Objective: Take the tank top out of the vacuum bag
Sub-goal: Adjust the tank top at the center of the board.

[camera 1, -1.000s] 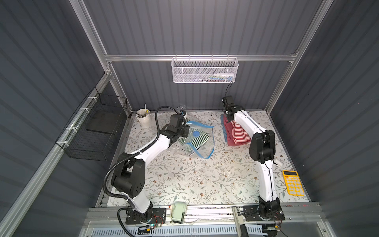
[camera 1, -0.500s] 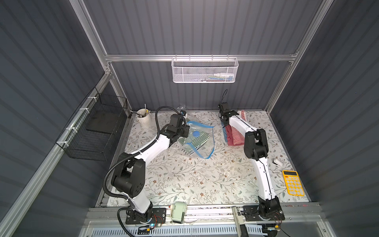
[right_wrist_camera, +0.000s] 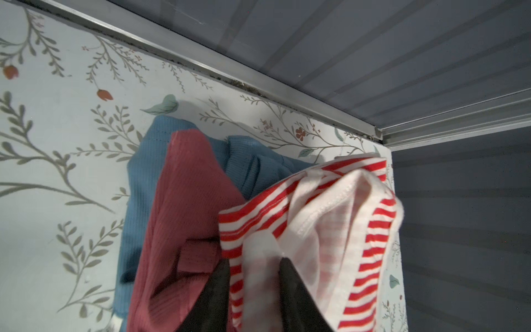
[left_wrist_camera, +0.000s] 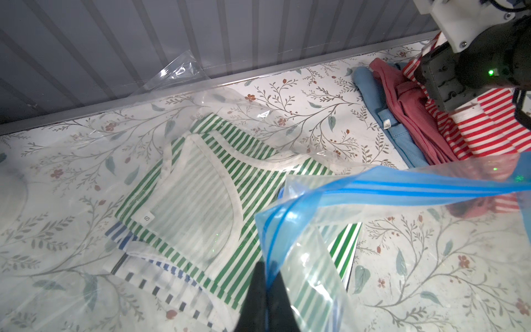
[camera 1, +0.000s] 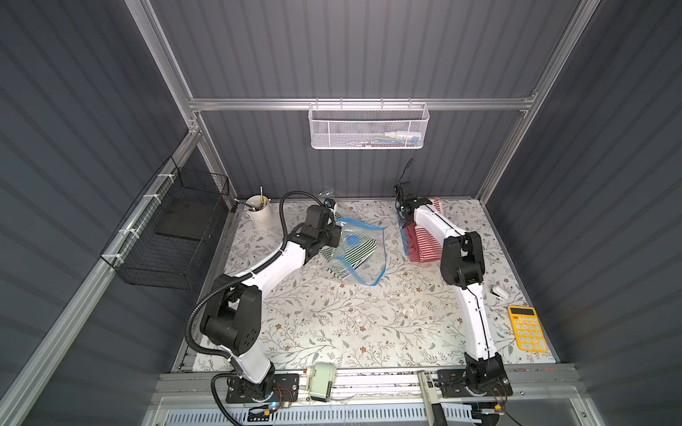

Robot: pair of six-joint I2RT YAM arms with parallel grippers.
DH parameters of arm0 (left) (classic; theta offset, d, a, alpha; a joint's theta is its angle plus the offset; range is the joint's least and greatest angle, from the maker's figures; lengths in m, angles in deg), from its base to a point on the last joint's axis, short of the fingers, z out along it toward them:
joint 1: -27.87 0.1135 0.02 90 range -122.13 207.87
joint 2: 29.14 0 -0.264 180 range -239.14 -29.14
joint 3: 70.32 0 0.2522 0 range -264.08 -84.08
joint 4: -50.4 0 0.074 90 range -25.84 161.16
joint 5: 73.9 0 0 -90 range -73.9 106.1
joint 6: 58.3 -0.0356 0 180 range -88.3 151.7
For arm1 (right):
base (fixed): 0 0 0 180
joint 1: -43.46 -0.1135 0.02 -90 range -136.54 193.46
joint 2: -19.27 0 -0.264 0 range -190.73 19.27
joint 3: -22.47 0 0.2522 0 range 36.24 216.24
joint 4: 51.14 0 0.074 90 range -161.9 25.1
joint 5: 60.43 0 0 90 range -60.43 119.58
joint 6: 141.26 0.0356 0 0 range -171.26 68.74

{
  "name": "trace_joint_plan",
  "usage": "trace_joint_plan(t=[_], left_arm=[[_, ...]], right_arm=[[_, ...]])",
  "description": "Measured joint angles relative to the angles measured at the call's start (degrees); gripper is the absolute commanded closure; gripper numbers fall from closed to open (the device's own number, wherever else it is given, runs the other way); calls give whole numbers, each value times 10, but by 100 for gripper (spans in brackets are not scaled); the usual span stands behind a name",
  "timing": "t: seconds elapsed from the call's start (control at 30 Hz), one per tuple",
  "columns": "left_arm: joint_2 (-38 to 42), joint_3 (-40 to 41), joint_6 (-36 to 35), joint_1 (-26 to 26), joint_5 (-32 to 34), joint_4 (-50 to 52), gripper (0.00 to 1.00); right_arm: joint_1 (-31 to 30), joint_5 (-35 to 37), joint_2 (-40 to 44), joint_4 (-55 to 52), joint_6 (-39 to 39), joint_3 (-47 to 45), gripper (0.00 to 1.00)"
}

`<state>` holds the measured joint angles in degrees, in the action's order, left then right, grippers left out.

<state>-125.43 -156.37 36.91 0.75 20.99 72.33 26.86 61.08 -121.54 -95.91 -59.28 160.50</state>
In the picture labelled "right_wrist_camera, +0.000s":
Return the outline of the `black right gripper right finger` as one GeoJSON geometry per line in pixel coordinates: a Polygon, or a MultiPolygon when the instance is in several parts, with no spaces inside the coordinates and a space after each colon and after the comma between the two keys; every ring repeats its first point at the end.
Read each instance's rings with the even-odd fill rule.
{"type": "Polygon", "coordinates": [[[289,258],[279,264],[280,311],[286,332],[332,332],[289,258]]]}

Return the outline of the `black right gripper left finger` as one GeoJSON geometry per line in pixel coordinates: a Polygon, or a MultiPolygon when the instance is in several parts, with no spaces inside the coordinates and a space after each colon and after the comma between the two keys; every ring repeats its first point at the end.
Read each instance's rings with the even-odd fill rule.
{"type": "Polygon", "coordinates": [[[221,260],[177,332],[227,331],[230,264],[221,260]]]}

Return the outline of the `red ribbed garment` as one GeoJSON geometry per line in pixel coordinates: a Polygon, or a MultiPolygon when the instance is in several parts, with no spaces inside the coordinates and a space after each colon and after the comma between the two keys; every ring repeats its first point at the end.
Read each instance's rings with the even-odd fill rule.
{"type": "Polygon", "coordinates": [[[218,214],[245,199],[197,129],[172,134],[158,180],[127,331],[175,331],[221,259],[218,214]]]}

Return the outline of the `striped garment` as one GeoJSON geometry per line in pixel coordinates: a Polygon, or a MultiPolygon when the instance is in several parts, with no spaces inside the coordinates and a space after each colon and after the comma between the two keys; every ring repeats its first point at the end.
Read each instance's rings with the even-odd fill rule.
{"type": "Polygon", "coordinates": [[[289,259],[333,331],[375,331],[404,210],[387,160],[341,157],[300,171],[218,215],[237,331],[280,331],[279,263],[289,259]]]}

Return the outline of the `blue tank top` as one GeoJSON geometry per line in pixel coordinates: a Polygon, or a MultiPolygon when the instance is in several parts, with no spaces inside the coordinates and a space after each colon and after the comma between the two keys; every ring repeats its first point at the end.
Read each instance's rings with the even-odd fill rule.
{"type": "MultiPolygon", "coordinates": [[[[113,302],[115,316],[123,321],[121,331],[125,331],[127,326],[147,224],[171,135],[188,129],[196,129],[196,125],[169,116],[156,116],[138,151],[127,164],[131,194],[124,221],[113,302]]],[[[310,163],[282,156],[248,136],[229,136],[225,140],[210,138],[209,142],[221,169],[245,199],[251,199],[276,182],[311,166],[310,163]]]]}

